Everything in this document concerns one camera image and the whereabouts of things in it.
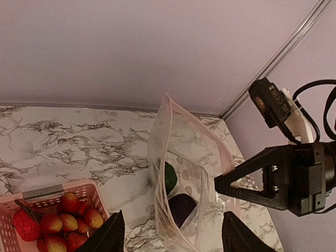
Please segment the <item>green avocado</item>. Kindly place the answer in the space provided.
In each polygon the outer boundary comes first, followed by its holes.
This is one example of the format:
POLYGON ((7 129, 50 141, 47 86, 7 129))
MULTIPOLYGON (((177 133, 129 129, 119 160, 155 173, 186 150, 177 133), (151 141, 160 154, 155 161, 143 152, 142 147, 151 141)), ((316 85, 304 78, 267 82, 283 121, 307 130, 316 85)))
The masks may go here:
POLYGON ((166 193, 169 194, 177 184, 177 175, 174 167, 165 162, 165 189, 166 193))

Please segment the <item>clear zip top bag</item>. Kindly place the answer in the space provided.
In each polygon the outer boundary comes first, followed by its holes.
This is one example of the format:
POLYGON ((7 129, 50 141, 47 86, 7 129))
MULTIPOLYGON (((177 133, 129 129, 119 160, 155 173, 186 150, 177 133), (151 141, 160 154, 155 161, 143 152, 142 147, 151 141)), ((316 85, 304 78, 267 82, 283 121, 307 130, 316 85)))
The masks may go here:
POLYGON ((234 169, 225 144, 199 119, 163 97, 148 139, 148 164, 155 188, 157 234, 168 251, 223 251, 224 213, 240 212, 239 201, 215 191, 214 178, 234 169), (177 184, 165 189, 165 162, 177 175, 177 184), (168 200, 188 194, 197 203, 181 228, 175 224, 168 200))

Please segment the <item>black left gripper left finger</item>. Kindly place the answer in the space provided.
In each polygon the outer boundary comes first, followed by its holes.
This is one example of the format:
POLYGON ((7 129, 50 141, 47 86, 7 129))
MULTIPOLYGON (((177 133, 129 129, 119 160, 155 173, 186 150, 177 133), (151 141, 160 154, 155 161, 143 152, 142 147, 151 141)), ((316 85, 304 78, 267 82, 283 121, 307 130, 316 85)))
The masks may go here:
POLYGON ((123 252, 125 222, 122 211, 108 220, 76 252, 123 252))

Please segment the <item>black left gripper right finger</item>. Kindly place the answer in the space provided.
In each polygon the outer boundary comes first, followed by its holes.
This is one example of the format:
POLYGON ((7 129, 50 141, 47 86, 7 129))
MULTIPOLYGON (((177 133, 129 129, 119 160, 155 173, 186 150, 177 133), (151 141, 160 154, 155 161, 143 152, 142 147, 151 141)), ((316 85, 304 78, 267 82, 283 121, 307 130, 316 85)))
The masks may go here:
POLYGON ((224 252, 275 252, 231 211, 224 213, 222 242, 224 252))

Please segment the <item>purple eggplant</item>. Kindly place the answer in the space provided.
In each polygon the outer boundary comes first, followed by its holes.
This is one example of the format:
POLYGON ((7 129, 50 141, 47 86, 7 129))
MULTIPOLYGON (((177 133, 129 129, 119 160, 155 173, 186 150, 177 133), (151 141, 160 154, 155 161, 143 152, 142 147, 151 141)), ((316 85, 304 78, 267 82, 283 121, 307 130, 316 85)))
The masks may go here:
POLYGON ((177 194, 168 200, 173 220, 181 228, 196 207, 196 201, 188 194, 177 194))

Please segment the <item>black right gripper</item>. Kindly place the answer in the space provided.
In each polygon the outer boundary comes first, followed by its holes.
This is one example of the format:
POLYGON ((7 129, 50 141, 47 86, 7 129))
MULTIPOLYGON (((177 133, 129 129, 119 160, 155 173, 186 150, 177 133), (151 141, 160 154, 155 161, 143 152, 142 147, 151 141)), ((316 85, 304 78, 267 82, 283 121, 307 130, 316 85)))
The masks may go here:
POLYGON ((325 205, 335 188, 335 141, 265 148, 215 177, 214 184, 218 194, 290 210, 298 217, 327 213, 334 208, 326 209, 325 205))

